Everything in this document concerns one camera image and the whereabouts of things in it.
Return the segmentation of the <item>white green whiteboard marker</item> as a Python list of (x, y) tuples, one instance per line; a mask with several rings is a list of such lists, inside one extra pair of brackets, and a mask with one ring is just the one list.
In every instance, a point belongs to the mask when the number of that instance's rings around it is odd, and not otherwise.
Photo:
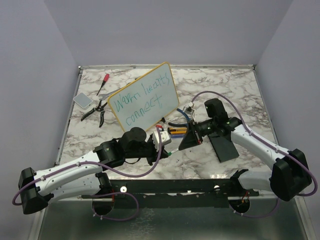
[(168, 152), (167, 154), (168, 154), (168, 156), (171, 156), (172, 154), (176, 153), (177, 151), (179, 151), (179, 149), (178, 149), (178, 148), (176, 148), (176, 149), (174, 149), (174, 150), (172, 150), (172, 151)]

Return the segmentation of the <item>yellow framed whiteboard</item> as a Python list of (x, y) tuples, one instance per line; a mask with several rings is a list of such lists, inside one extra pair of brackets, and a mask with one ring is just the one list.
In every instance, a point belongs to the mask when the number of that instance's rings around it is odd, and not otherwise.
[(180, 105), (170, 64), (150, 70), (110, 95), (107, 102), (124, 132), (152, 128)]

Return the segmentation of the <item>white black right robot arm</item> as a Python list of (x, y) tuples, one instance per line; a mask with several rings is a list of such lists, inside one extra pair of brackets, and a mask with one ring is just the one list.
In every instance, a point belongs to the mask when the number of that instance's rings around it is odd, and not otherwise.
[(299, 149), (288, 150), (278, 146), (246, 127), (237, 117), (228, 117), (223, 103), (213, 98), (204, 103), (208, 120), (187, 122), (187, 132), (178, 149), (195, 147), (203, 142), (203, 137), (211, 134), (225, 138), (250, 151), (268, 167), (268, 172), (254, 172), (248, 169), (237, 171), (229, 189), (240, 196), (247, 190), (273, 192), (278, 198), (288, 202), (312, 183), (306, 157)]

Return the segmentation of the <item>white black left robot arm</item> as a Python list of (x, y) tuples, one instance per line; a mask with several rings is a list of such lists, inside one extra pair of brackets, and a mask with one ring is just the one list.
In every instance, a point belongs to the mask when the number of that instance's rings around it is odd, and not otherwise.
[(126, 159), (142, 158), (155, 167), (160, 159), (169, 156), (164, 146), (171, 141), (163, 128), (147, 136), (142, 128), (133, 127), (122, 137), (105, 141), (73, 161), (45, 170), (25, 168), (20, 173), (18, 193), (12, 203), (30, 215), (45, 209), (50, 202), (76, 195), (106, 197), (112, 188), (105, 170), (115, 173)]

